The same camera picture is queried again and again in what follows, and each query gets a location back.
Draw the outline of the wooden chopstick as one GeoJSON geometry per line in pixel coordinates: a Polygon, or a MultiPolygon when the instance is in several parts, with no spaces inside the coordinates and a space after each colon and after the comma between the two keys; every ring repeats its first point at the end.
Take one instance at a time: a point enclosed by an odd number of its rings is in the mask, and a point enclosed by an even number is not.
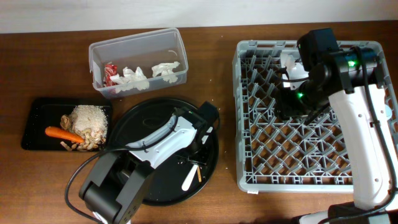
{"type": "Polygon", "coordinates": [[[197,177],[198,177],[198,182],[201,183],[202,177],[201,177],[201,167],[200,166],[197,167],[197,177]]]}

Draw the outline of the white plastic fork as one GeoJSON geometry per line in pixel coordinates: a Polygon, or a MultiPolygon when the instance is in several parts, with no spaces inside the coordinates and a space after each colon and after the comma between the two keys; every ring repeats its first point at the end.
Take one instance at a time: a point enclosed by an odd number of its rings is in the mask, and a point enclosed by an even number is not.
{"type": "Polygon", "coordinates": [[[197,169],[198,169],[198,165],[196,165],[196,164],[194,164],[192,166],[192,168],[190,169],[189,173],[187,174],[187,176],[181,186],[181,189],[183,191],[187,191],[190,188],[190,186],[193,182],[193,178],[194,178],[195,174],[197,173],[197,169]]]}

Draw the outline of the grey plate with food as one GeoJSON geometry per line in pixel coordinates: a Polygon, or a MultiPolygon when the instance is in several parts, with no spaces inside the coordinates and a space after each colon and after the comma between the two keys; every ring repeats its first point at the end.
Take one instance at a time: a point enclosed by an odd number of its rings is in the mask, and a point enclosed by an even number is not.
{"type": "Polygon", "coordinates": [[[303,83],[302,79],[308,78],[308,72],[304,70],[301,63],[295,61],[293,55],[281,54],[280,65],[286,71],[282,74],[282,79],[292,80],[292,82],[283,82],[284,88],[296,90],[303,83]]]}

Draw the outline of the white tissue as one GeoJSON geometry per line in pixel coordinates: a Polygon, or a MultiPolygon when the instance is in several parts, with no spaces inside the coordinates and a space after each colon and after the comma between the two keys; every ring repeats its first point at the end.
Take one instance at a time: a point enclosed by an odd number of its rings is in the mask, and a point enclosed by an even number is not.
{"type": "Polygon", "coordinates": [[[178,78],[174,74],[173,69],[177,68],[179,65],[179,62],[160,63],[158,65],[155,65],[152,67],[152,76],[156,77],[160,75],[163,78],[163,81],[175,83],[178,78]]]}

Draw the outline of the white napkin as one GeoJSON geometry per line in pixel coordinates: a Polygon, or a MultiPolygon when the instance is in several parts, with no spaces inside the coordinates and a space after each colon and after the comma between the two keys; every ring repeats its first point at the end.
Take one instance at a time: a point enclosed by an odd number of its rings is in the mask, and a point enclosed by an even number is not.
{"type": "Polygon", "coordinates": [[[128,91],[133,88],[137,88],[139,91],[146,90],[150,84],[147,77],[144,75],[140,67],[136,68],[134,72],[128,67],[123,69],[123,75],[120,76],[118,73],[110,77],[110,80],[116,84],[115,92],[128,91]]]}

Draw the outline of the red candy wrapper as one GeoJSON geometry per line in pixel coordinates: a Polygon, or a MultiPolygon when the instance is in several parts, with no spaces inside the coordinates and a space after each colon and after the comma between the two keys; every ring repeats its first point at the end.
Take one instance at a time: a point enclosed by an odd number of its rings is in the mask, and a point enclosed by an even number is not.
{"type": "Polygon", "coordinates": [[[115,82],[112,81],[111,77],[118,74],[117,69],[118,66],[113,65],[111,63],[108,63],[104,66],[104,78],[103,78],[104,87],[115,85],[115,82]]]}

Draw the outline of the brown mushroom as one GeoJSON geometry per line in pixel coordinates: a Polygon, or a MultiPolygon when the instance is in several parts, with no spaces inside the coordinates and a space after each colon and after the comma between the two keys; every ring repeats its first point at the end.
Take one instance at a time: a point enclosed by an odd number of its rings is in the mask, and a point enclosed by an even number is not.
{"type": "Polygon", "coordinates": [[[60,126],[66,131],[70,131],[72,128],[72,121],[68,115],[63,115],[60,120],[60,126]]]}

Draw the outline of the orange carrot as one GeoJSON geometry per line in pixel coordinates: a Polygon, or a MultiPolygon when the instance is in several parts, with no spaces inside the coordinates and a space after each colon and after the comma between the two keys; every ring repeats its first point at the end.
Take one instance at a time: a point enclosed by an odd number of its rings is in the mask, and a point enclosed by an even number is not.
{"type": "Polygon", "coordinates": [[[77,143],[83,143],[85,140],[80,137],[77,134],[70,133],[66,130],[63,130],[61,128],[49,126],[45,129],[45,134],[47,136],[53,137],[53,138],[59,138],[59,139],[65,139],[77,143]]]}

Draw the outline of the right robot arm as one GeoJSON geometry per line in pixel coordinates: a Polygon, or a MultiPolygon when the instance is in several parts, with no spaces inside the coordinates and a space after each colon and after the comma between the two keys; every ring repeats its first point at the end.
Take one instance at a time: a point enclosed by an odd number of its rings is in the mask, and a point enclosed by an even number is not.
{"type": "Polygon", "coordinates": [[[340,123],[353,175],[352,203],[304,215],[300,223],[391,223],[397,211],[397,133],[385,97],[394,89],[380,46],[343,50],[300,42],[301,64],[282,54],[281,66],[292,83],[278,101],[283,118],[307,121],[331,108],[340,123]]]}

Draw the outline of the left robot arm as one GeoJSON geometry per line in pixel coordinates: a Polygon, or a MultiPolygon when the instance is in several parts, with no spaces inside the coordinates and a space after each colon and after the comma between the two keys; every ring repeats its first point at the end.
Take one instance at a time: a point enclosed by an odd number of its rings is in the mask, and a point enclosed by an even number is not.
{"type": "Polygon", "coordinates": [[[96,223],[129,223],[148,196],[161,202],[192,194],[215,151],[213,125],[219,119],[206,106],[177,108],[146,137],[90,157],[84,164],[95,164],[79,196],[91,213],[79,214],[96,223]]]}

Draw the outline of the grey dishwasher rack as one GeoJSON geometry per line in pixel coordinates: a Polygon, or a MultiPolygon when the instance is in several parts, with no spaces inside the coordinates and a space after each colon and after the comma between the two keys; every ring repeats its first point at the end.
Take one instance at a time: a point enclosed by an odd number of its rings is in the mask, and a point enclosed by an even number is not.
{"type": "MultiPolygon", "coordinates": [[[[355,45],[381,47],[375,41],[337,44],[343,50],[355,45]]],[[[302,62],[294,40],[244,40],[236,47],[238,187],[245,192],[354,193],[351,163],[335,112],[327,108],[310,123],[305,117],[282,120],[275,114],[276,94],[285,89],[276,75],[281,54],[302,62]]],[[[382,61],[386,64],[383,49],[382,61]]],[[[387,76],[391,83],[388,67],[387,76]]],[[[395,93],[385,102],[397,133],[395,93]]]]}

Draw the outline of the round black tray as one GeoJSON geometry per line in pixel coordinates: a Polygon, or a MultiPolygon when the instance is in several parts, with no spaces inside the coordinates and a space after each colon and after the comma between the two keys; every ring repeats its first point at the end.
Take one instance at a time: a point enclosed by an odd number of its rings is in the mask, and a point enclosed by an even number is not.
{"type": "MultiPolygon", "coordinates": [[[[197,107],[178,98],[153,98],[133,106],[113,127],[108,139],[112,146],[120,146],[140,140],[163,126],[171,117],[175,108],[186,107],[195,110],[197,107]]],[[[219,144],[218,133],[213,131],[213,156],[207,166],[201,167],[202,182],[198,182],[197,174],[187,191],[181,189],[182,183],[193,164],[181,161],[175,154],[155,171],[149,191],[143,204],[150,206],[168,206],[180,203],[196,195],[207,184],[215,171],[219,144]]]]}

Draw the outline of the clear plastic bin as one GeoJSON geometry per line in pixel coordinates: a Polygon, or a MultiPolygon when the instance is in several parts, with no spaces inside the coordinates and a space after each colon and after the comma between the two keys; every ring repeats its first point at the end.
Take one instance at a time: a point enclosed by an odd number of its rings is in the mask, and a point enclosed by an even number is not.
{"type": "Polygon", "coordinates": [[[176,28],[168,28],[128,35],[115,39],[95,42],[89,46],[90,72],[93,75],[93,88],[105,98],[120,98],[146,91],[154,91],[181,85],[187,81],[188,61],[182,36],[176,28]],[[175,83],[163,81],[158,75],[152,76],[152,67],[160,63],[179,62],[173,69],[178,80],[175,83]],[[122,76],[125,67],[134,72],[140,67],[149,81],[149,88],[139,91],[133,88],[128,91],[115,92],[116,85],[104,87],[104,66],[108,63],[117,65],[117,73],[122,76]]]}

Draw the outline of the rice and peanut pile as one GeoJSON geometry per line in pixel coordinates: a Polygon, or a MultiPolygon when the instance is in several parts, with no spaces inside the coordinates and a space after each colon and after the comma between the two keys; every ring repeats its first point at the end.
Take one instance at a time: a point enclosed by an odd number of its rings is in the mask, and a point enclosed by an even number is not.
{"type": "Polygon", "coordinates": [[[63,141],[60,144],[67,151],[96,151],[106,142],[108,122],[104,110],[100,106],[78,105],[68,115],[72,121],[70,133],[77,134],[85,141],[83,143],[63,141]]]}

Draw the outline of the black rectangular tray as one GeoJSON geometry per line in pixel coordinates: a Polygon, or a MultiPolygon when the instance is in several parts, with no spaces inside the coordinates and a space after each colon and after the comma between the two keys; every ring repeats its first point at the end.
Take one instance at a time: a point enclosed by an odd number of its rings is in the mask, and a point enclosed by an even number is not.
{"type": "Polygon", "coordinates": [[[113,107],[109,100],[96,98],[49,98],[41,97],[33,101],[22,135],[21,148],[28,151],[63,151],[62,139],[49,137],[45,129],[60,126],[61,117],[70,115],[78,105],[99,106],[111,123],[113,107]]]}

